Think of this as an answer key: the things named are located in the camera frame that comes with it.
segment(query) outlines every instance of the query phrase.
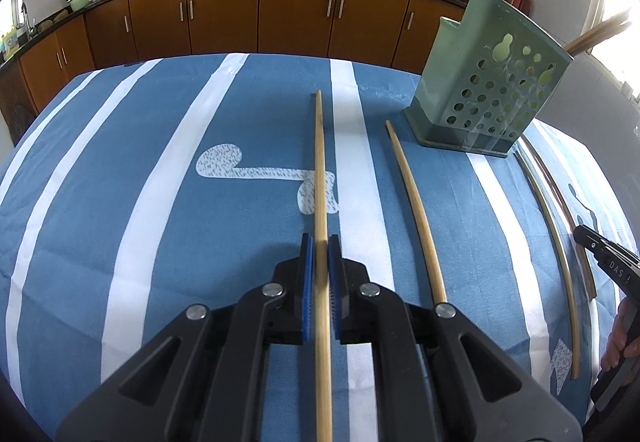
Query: hand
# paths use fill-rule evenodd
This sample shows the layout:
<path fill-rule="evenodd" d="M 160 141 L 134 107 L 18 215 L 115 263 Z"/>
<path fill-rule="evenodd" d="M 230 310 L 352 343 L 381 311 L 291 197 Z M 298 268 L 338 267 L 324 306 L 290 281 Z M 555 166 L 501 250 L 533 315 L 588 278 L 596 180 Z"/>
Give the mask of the hand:
<path fill-rule="evenodd" d="M 613 329 L 607 340 L 607 348 L 600 360 L 602 369 L 608 372 L 615 368 L 620 362 L 620 354 L 625 358 L 640 356 L 640 338 L 634 340 L 629 346 L 626 345 L 626 332 L 622 329 L 622 319 L 628 307 L 628 298 L 624 298 L 618 307 L 618 314 L 613 321 Z"/>

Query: green utensil holder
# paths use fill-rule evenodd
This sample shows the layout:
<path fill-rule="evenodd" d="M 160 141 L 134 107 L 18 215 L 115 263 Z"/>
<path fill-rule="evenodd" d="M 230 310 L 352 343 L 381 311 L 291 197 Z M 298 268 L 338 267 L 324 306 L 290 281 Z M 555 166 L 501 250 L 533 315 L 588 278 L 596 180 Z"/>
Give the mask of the green utensil holder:
<path fill-rule="evenodd" d="M 504 0 L 469 0 L 461 22 L 440 18 L 404 112 L 424 146 L 506 157 L 572 61 Z"/>

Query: kitchen cabinet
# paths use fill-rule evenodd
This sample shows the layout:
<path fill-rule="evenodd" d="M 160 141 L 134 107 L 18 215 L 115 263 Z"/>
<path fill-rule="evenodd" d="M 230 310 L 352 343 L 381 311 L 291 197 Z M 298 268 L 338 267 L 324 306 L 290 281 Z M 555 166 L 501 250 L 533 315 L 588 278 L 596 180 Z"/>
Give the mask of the kitchen cabinet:
<path fill-rule="evenodd" d="M 96 68 L 138 61 L 131 31 L 129 0 L 112 0 L 84 16 Z"/>
<path fill-rule="evenodd" d="M 460 21 L 465 10 L 443 0 L 409 0 L 391 66 L 421 74 L 433 47 L 440 17 Z"/>
<path fill-rule="evenodd" d="M 82 16 L 77 16 L 59 28 L 56 31 L 56 39 L 68 81 L 79 74 L 95 69 Z"/>
<path fill-rule="evenodd" d="M 11 140 L 17 145 L 38 114 L 19 61 L 4 65 L 0 71 L 0 111 L 9 127 Z"/>
<path fill-rule="evenodd" d="M 187 0 L 129 0 L 140 61 L 191 53 Z"/>
<path fill-rule="evenodd" d="M 258 0 L 188 0 L 192 54 L 256 52 Z"/>
<path fill-rule="evenodd" d="M 325 58 L 336 0 L 260 0 L 258 52 Z"/>
<path fill-rule="evenodd" d="M 66 75 L 52 32 L 20 57 L 20 66 L 38 112 L 66 85 Z"/>
<path fill-rule="evenodd" d="M 409 0 L 336 0 L 329 58 L 389 67 Z"/>

